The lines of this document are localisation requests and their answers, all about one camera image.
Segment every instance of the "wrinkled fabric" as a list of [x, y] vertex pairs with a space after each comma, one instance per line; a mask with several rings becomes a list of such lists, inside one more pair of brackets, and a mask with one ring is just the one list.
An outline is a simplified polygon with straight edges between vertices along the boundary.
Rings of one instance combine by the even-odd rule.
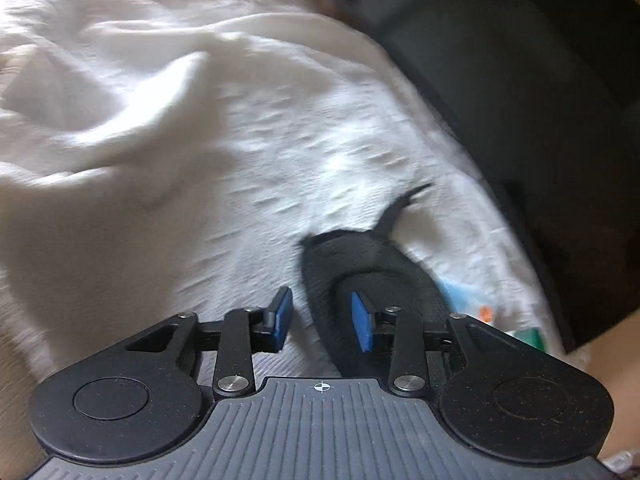
[[[267, 374], [332, 376], [299, 240], [368, 228], [476, 286], [496, 326], [561, 345], [513, 234], [442, 123], [365, 36], [310, 0], [0, 0], [0, 477], [42, 459], [37, 381], [175, 312], [294, 291]], [[210, 377], [205, 362], [202, 379]]]

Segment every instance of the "white blanket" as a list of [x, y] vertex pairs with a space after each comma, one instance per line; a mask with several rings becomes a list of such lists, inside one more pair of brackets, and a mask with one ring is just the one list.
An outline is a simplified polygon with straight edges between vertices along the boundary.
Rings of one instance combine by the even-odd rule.
[[0, 160], [2, 480], [41, 460], [37, 381], [175, 312], [219, 319], [289, 284], [292, 333], [257, 379], [335, 374], [298, 241], [370, 227], [423, 182], [398, 243], [561, 354], [458, 147], [375, 44], [310, 0], [0, 0]]

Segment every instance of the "gray base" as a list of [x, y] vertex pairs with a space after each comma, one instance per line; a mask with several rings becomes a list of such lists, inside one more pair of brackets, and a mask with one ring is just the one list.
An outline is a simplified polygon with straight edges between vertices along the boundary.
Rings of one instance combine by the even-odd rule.
[[[324, 383], [329, 388], [314, 386]], [[50, 459], [33, 480], [605, 480], [594, 458], [553, 468], [497, 462], [454, 441], [421, 400], [373, 379], [267, 380], [258, 393], [218, 403], [172, 452], [122, 467]]]

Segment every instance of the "green packet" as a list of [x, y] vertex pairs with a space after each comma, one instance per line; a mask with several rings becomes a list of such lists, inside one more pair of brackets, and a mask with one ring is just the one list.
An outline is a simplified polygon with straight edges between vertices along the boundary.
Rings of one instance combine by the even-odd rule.
[[540, 335], [540, 330], [538, 330], [537, 328], [514, 330], [512, 332], [507, 332], [507, 334], [516, 339], [519, 339], [523, 343], [533, 346], [533, 348], [537, 348], [538, 350], [546, 352], [545, 342]]

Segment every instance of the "black fabric item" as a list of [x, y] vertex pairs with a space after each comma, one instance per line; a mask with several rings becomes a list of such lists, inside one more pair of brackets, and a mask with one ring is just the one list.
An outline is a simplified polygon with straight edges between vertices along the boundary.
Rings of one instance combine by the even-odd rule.
[[379, 312], [399, 306], [446, 329], [449, 309], [429, 273], [386, 236], [420, 186], [396, 199], [372, 230], [337, 230], [302, 241], [302, 280], [316, 329], [345, 377], [375, 377], [386, 383], [390, 356], [363, 354], [351, 321], [351, 293], [366, 296]]

